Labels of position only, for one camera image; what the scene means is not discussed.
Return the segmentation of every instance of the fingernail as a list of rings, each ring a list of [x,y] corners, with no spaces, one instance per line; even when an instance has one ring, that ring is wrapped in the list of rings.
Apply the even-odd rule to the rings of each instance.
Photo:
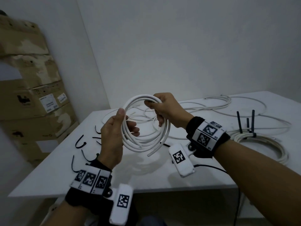
[[[123,115],[124,114],[124,109],[123,108],[119,108],[117,111],[118,114]]]

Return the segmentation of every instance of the forearm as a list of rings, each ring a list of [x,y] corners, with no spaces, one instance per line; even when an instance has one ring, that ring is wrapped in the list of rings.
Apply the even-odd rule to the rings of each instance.
[[[43,226],[83,226],[88,211],[82,206],[74,207],[63,201]]]
[[[232,140],[220,145],[214,157],[270,222],[301,225],[299,174]]]

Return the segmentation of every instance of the right hand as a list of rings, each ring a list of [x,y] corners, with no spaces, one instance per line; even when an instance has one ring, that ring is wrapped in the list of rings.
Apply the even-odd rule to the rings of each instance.
[[[194,117],[180,106],[171,93],[156,93],[162,103],[144,101],[144,104],[150,109],[154,109],[159,121],[159,127],[164,123],[164,118],[168,119],[175,127],[186,129],[188,122]]]

